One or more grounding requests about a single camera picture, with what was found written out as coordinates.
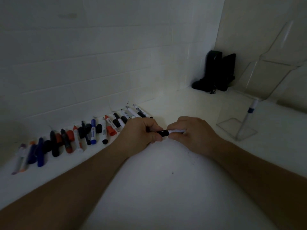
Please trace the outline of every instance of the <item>white brick wall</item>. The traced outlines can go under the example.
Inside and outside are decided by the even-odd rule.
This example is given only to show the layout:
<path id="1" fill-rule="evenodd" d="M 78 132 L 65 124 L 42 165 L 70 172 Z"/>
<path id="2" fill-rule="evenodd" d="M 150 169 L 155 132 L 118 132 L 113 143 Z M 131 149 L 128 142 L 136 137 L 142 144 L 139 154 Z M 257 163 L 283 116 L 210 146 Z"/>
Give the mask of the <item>white brick wall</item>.
<path id="1" fill-rule="evenodd" d="M 0 142 L 102 116 L 203 75 L 224 0 L 1 0 Z"/>

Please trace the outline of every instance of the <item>person's left arm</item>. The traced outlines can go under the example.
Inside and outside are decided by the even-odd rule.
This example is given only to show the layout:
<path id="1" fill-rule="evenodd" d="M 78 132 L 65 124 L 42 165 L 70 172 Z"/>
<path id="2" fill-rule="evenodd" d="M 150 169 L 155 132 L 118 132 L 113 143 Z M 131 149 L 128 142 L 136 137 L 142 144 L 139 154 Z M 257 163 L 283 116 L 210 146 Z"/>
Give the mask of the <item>person's left arm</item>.
<path id="1" fill-rule="evenodd" d="M 0 229 L 79 228 L 125 160 L 162 141 L 161 130 L 151 118 L 129 120 L 111 145 L 2 209 Z"/>

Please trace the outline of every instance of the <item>hand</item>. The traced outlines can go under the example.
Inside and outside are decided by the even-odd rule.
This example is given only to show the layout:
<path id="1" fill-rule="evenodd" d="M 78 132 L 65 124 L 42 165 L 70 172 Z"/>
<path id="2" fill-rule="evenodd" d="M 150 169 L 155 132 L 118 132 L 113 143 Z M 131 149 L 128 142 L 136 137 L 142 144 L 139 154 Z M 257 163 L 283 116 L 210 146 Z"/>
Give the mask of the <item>hand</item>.
<path id="1" fill-rule="evenodd" d="M 211 156 L 216 147 L 224 140 L 219 137 L 210 125 L 200 118 L 192 118 L 187 116 L 179 117 L 177 122 L 167 126 L 167 130 L 184 129 L 184 134 L 173 132 L 169 135 L 170 139 L 174 139 L 192 152 Z"/>
<path id="2" fill-rule="evenodd" d="M 149 127 L 150 132 L 146 132 L 146 127 Z M 148 144 L 162 141 L 162 136 L 156 133 L 162 130 L 163 128 L 152 118 L 129 119 L 110 146 L 128 158 L 144 150 Z"/>

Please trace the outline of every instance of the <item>person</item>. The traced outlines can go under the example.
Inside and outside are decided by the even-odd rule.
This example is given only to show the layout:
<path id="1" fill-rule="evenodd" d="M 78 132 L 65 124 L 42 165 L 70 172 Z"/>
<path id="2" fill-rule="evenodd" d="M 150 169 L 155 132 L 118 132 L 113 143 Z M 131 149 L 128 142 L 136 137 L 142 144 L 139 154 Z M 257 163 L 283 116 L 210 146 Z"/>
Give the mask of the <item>person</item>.
<path id="1" fill-rule="evenodd" d="M 179 117 L 169 138 L 215 160 L 280 229 L 307 229 L 307 179 L 219 137 L 200 118 Z M 162 141 L 154 119 L 127 122 L 114 143 L 0 211 L 0 229 L 77 229 L 125 160 Z"/>

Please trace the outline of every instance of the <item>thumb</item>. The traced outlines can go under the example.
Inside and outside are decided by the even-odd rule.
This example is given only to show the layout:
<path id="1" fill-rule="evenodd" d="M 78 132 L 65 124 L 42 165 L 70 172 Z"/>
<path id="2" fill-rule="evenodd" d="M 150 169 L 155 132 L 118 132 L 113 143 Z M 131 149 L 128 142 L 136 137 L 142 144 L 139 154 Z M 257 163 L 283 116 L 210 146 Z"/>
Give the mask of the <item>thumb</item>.
<path id="1" fill-rule="evenodd" d="M 182 143 L 186 147 L 189 144 L 189 138 L 186 135 L 179 132 L 172 132 L 171 134 L 169 134 L 169 138 Z"/>
<path id="2" fill-rule="evenodd" d="M 162 136 L 156 132 L 148 132 L 148 142 L 162 141 Z"/>

